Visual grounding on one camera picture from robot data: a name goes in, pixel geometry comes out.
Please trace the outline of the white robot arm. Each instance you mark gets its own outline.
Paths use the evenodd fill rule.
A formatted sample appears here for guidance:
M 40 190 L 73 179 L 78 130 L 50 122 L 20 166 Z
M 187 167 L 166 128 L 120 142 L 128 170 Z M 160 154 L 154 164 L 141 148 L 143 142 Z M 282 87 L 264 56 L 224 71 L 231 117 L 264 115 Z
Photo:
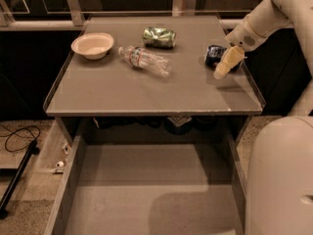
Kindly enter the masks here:
M 214 77 L 224 77 L 276 30 L 292 25 L 313 75 L 313 0 L 263 0 L 226 36 Z M 250 153 L 245 235 L 313 235 L 312 93 L 267 124 Z

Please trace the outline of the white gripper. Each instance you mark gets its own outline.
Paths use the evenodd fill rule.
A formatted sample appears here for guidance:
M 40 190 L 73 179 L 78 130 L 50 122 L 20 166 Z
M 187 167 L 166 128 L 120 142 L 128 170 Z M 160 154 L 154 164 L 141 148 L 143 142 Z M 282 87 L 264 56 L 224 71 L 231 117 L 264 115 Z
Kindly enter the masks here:
M 228 48 L 217 64 L 213 76 L 221 79 L 245 58 L 245 51 L 250 52 L 262 45 L 268 38 L 270 24 L 265 17 L 248 14 L 226 35 L 225 39 L 233 46 Z

